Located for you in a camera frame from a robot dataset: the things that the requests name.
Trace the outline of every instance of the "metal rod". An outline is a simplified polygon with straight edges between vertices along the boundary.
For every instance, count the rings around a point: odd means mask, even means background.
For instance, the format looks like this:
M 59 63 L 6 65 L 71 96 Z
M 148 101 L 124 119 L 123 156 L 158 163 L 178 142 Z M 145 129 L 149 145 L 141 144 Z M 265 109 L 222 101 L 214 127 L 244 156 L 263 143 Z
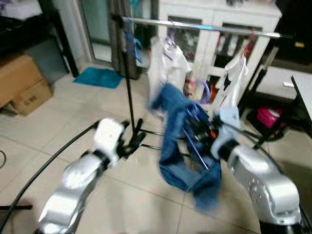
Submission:
M 128 70 L 128 59 L 127 59 L 127 52 L 122 52 L 123 63 L 125 67 L 125 77 L 127 83 L 127 93 L 128 93 L 128 100 L 129 100 L 129 108 L 130 108 L 130 117 L 131 117 L 131 127 L 132 133 L 135 133 L 135 118 L 133 115 L 133 105 L 132 105 L 132 95 L 131 95 L 131 85 L 130 85 L 130 78 L 129 78 L 129 70 Z
M 158 136 L 163 136 L 164 135 L 163 133 L 153 132 L 153 131 L 144 130 L 144 129 L 141 129 L 140 131 L 144 132 L 144 133 L 150 133 L 150 134 L 158 135 Z
M 162 150 L 161 147 L 154 146 L 154 145 L 141 144 L 141 146 L 146 147 L 146 148 L 150 148 L 150 149 L 153 149 L 153 150 Z M 184 157 L 190 157 L 190 158 L 192 158 L 192 157 L 191 157 L 190 155 L 188 155 L 188 154 L 180 153 L 180 155 L 182 155 L 182 156 L 184 156 Z
M 156 20 L 156 19 L 139 19 L 132 17 L 120 16 L 123 21 L 131 21 L 133 23 L 146 24 L 146 25 L 163 25 L 163 26 L 174 26 L 175 28 L 188 28 L 194 30 L 208 30 L 208 31 L 218 31 L 221 33 L 231 33 L 237 35 L 257 35 L 270 37 L 273 39 L 278 38 L 289 38 L 292 39 L 292 35 L 282 35 L 275 32 L 262 32 L 262 31 L 253 31 L 247 29 L 239 29 L 239 28 L 230 28 L 230 27 L 214 27 L 211 25 L 199 25 L 199 24 L 191 24 L 191 23 L 181 23 L 176 21 L 166 21 L 166 20 Z
M 203 166 L 204 166 L 207 170 L 209 170 L 209 167 L 206 165 L 205 161 L 203 160 L 203 158 L 201 157 L 200 153 L 199 153 L 198 150 L 196 149 L 196 147 L 195 147 L 195 145 L 193 144 L 193 141 L 192 141 L 192 139 L 190 138 L 189 134 L 186 132 L 185 129 L 183 129 L 183 132 L 184 132 L 186 138 L 189 140 L 190 144 L 192 145 L 192 147 L 193 147 L 195 153 L 196 153 L 197 156 L 199 157 L 199 159 L 200 159 L 201 163 L 203 164 Z

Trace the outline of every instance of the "denim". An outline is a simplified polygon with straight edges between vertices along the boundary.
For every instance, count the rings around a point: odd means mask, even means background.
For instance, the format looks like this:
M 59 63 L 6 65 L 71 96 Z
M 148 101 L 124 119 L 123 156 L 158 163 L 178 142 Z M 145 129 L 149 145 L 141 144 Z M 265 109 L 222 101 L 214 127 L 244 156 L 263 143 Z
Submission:
M 200 163 L 196 164 L 195 171 L 191 170 L 180 155 L 177 141 L 183 133 L 183 129 L 189 136 L 194 136 L 191 124 L 187 119 L 187 108 L 191 108 L 193 105 L 197 104 L 185 98 L 173 85 L 165 84 L 152 103 L 151 109 L 161 109 L 166 113 L 167 117 L 163 150 L 159 160 L 161 175 L 168 184 L 192 193 L 195 207 L 199 211 L 205 212 L 217 205 L 217 195 L 221 183 L 221 167 L 218 160 L 203 151 L 203 143 L 196 142 L 195 139 L 193 139 L 193 142 L 209 166 L 209 170 L 206 170 Z M 187 146 L 191 157 L 198 161 L 198 156 L 194 153 L 189 142 Z

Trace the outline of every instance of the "rack pole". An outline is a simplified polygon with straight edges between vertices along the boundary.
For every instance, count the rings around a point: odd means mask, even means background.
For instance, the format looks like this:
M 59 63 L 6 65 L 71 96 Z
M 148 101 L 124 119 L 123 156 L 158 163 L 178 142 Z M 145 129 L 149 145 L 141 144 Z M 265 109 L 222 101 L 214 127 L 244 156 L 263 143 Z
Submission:
M 156 20 L 156 19 L 140 19 L 140 18 L 121 16 L 121 15 L 113 15 L 113 17 L 116 20 L 117 18 L 119 18 L 119 20 L 131 21 L 133 23 L 146 24 L 146 25 L 163 25 L 163 26 L 169 26 L 169 27 L 174 26 L 175 28 L 188 28 L 188 29 L 194 29 L 194 30 L 217 31 L 221 33 L 231 33 L 231 34 L 237 34 L 237 35 L 243 35 L 243 36 L 256 35 L 256 36 L 270 37 L 273 39 L 278 39 L 278 38 L 292 39 L 293 38 L 293 35 L 282 35 L 282 34 L 274 33 L 274 32 L 253 31 L 253 30 L 230 28 L 230 27 L 214 27 L 211 25 L 199 25 L 199 24 L 181 23 L 181 22 L 175 22 L 175 21 Z
M 129 100 L 129 108 L 130 108 L 130 117 L 131 117 L 131 127 L 132 133 L 135 133 L 135 118 L 133 115 L 133 105 L 132 105 L 132 95 L 131 95 L 131 85 L 130 85 L 130 78 L 129 78 L 129 70 L 128 70 L 128 60 L 127 60 L 127 52 L 122 52 L 123 64 L 125 67 L 125 77 L 127 83 L 127 93 L 128 93 L 128 100 Z

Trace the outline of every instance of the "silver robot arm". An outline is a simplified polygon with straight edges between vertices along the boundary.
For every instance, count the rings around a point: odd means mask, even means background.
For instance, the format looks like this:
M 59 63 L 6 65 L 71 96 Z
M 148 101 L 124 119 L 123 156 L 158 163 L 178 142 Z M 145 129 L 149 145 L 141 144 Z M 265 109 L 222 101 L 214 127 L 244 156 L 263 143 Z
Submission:
M 84 153 L 63 172 L 62 186 L 57 188 L 45 204 L 35 233 L 75 233 L 85 202 L 108 167 L 115 167 L 121 157 L 127 158 L 140 145 L 145 133 L 137 128 L 127 146 L 121 138 L 129 122 L 122 124 L 113 119 L 103 119 L 97 128 L 94 141 L 96 150 Z
M 220 119 L 239 127 L 238 110 L 220 111 Z M 239 145 L 236 132 L 221 125 L 211 147 L 212 155 L 227 162 L 230 172 L 246 188 L 262 233 L 301 233 L 299 193 L 295 184 L 277 166 L 255 150 Z

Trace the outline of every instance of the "white shirt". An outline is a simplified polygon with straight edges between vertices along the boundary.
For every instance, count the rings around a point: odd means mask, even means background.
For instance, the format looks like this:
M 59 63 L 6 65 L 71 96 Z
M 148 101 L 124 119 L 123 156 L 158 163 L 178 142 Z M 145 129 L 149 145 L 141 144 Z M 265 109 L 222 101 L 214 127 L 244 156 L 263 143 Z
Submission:
M 147 72 L 150 83 L 149 103 L 155 100 L 166 82 L 183 92 L 186 74 L 191 71 L 178 46 L 170 46 L 158 36 L 151 38 L 151 45 L 151 64 Z
M 237 106 L 240 84 L 248 72 L 246 58 L 242 57 L 241 53 L 237 53 L 224 69 L 226 74 L 220 78 L 216 84 L 216 88 L 219 89 L 219 91 L 211 105 L 212 111 L 218 111 L 220 108 L 224 107 Z M 228 76 L 231 84 L 224 90 L 224 80 L 226 76 Z

